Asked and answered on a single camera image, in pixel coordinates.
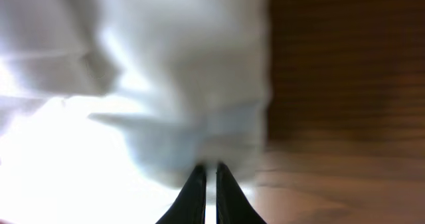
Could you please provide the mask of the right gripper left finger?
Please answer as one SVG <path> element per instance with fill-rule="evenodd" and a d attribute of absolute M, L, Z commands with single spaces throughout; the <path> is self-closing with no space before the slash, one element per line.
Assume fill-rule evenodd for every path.
<path fill-rule="evenodd" d="M 205 167 L 197 165 L 176 200 L 156 224 L 204 224 L 206 188 Z"/>

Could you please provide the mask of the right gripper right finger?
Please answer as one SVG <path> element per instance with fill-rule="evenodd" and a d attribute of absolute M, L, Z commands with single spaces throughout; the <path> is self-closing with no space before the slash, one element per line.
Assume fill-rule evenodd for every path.
<path fill-rule="evenodd" d="M 218 224 L 266 224 L 249 203 L 228 166 L 216 170 L 216 222 Z"/>

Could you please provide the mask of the white t-shirt black logo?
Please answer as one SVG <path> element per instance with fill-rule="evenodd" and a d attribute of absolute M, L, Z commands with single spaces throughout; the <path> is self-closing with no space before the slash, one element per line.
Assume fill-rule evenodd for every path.
<path fill-rule="evenodd" d="M 154 223 L 197 164 L 253 185 L 270 0 L 1 0 L 1 220 Z"/>

